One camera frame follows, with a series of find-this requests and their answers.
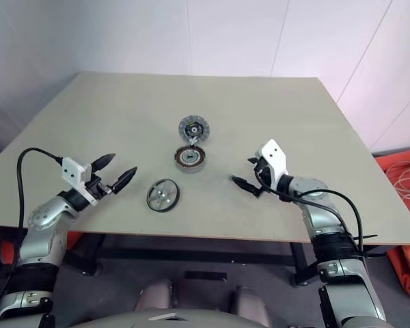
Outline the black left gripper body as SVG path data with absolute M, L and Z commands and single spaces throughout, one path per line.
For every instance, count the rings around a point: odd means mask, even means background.
M 113 186 L 106 185 L 102 182 L 101 177 L 92 174 L 88 182 L 85 183 L 85 189 L 93 198 L 104 198 L 109 194 L 116 194 Z

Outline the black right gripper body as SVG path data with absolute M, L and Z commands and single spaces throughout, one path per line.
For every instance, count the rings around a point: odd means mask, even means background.
M 254 160 L 254 173 L 257 181 L 261 187 L 257 189 L 255 194 L 262 194 L 263 192 L 276 194 L 276 190 L 271 188 L 271 170 L 269 164 L 264 159 Z

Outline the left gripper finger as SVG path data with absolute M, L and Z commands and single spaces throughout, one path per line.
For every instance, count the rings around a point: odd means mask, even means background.
M 108 164 L 110 164 L 114 157 L 115 153 L 110 153 L 103 155 L 100 158 L 93 161 L 91 164 L 92 174 L 95 174 L 97 171 L 100 171 L 106 166 L 108 166 Z
M 125 171 L 109 188 L 112 193 L 119 193 L 134 177 L 137 167 Z

